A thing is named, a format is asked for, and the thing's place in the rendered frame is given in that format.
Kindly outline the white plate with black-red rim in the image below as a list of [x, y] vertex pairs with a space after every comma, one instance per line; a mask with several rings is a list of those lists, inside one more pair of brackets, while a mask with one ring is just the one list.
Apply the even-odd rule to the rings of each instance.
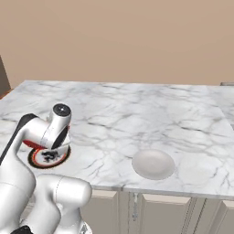
[[32, 149], [28, 154], [27, 161], [37, 169], [49, 169], [66, 162], [70, 152], [69, 145], [63, 145], [54, 150]]

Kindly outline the red bowl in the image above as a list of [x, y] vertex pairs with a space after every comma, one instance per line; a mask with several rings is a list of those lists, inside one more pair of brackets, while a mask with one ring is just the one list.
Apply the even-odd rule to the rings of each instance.
[[33, 149], [46, 149], [45, 146], [42, 146], [42, 145], [37, 144], [37, 143], [33, 143], [33, 142], [29, 141], [29, 140], [24, 140], [23, 143], [25, 145], [27, 145], [28, 147], [31, 147]]

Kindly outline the dark brown cabinet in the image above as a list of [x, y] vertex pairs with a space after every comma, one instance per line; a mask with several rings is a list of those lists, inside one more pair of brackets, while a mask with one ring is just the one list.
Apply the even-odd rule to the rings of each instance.
[[0, 57], [0, 96], [11, 90], [8, 77], [5, 72], [4, 63]]

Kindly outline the beige cabinet door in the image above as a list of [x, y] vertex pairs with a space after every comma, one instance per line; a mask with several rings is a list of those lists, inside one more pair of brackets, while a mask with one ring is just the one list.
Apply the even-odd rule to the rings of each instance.
[[234, 201], [220, 202], [208, 234], [234, 234]]
[[182, 234], [190, 199], [143, 194], [139, 234]]
[[93, 190], [89, 203], [81, 209], [81, 215], [93, 234], [119, 234], [118, 193]]

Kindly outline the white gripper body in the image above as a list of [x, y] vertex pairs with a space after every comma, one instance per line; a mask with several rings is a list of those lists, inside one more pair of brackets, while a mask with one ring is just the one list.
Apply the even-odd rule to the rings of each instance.
[[69, 138], [69, 134], [67, 134], [64, 142], [62, 143], [62, 145], [57, 149], [57, 151], [59, 153], [66, 153], [69, 149], [69, 144], [70, 144], [70, 138]]

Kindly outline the plain white plate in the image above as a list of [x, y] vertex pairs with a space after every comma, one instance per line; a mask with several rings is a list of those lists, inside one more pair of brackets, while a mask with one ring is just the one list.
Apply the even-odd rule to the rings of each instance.
[[142, 150], [132, 159], [134, 171], [150, 180], [163, 180], [171, 176], [176, 168], [173, 158], [160, 150]]

